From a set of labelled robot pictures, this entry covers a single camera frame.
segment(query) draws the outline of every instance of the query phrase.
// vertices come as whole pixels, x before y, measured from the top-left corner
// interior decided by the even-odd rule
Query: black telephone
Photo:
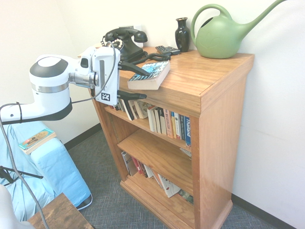
[[[168,55],[161,55],[158,53],[151,53],[148,55],[147,52],[143,51],[142,48],[132,41],[132,36],[134,37],[134,41],[138,43],[148,41],[146,33],[131,28],[118,28],[111,30],[106,33],[103,40],[105,39],[106,42],[112,42],[114,47],[120,50],[121,61],[139,64],[148,59],[156,61],[166,61],[171,59]]]
[[[132,62],[144,56],[143,49],[132,41],[132,36],[134,36],[135,42],[147,42],[146,33],[130,28],[118,28],[109,31],[105,35],[105,41],[112,42],[114,47],[120,50],[122,61]]]

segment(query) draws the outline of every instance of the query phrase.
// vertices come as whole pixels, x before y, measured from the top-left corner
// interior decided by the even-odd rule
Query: blue chair
[[[87,184],[58,138],[49,140],[29,155],[26,155],[19,148],[19,143],[46,128],[43,122],[5,125],[4,128],[10,141],[17,169],[43,176],[42,179],[39,179],[22,175],[31,187],[41,207],[46,206],[60,193],[64,193],[78,209],[85,208],[92,203],[92,195]],[[9,151],[1,132],[0,166],[12,168]],[[14,172],[7,172],[13,179],[17,178]],[[7,179],[0,178],[0,184],[8,184]],[[34,200],[20,179],[5,187],[12,196],[14,213],[19,221],[28,220],[38,211]]]

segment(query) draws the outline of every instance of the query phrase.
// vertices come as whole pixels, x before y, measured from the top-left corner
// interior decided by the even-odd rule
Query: bookshelf top
[[[144,47],[144,50],[156,52],[154,47]],[[127,81],[134,75],[128,71],[120,71],[120,90],[146,94],[144,101],[148,103],[199,117],[224,91],[249,73],[253,61],[253,54],[238,53],[228,59],[209,59],[192,50],[172,56],[170,72],[158,90],[128,89]]]

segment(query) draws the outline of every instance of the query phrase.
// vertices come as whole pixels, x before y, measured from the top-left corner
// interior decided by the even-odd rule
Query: baseboard
[[[269,214],[268,212],[265,212],[264,210],[261,210],[260,208],[254,206],[253,204],[250,204],[249,202],[245,201],[244,199],[241,199],[240,197],[234,194],[232,194],[232,202],[234,205],[241,207],[243,210],[249,212],[251,215],[258,217],[262,221],[265,221],[266,223],[270,224],[273,227],[276,227],[277,229],[296,229],[293,226],[290,226],[284,221],[278,219],[277,217],[274,217],[273,215]]]
[[[79,143],[83,142],[84,140],[86,140],[87,138],[91,137],[92,135],[96,134],[101,130],[102,130],[101,124],[98,123],[97,125],[91,127],[89,130],[86,130],[84,133],[78,135],[77,137],[73,138],[64,145],[67,150],[70,150],[73,147],[77,146]]]

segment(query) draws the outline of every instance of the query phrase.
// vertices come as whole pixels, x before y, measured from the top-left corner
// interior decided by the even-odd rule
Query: green watering can
[[[191,24],[191,37],[201,56],[215,59],[225,59],[234,56],[243,38],[278,4],[286,0],[276,0],[254,21],[248,24],[235,22],[229,12],[217,4],[209,4],[200,8]],[[207,20],[199,29],[195,38],[195,22],[199,14],[209,8],[220,11],[220,15]]]

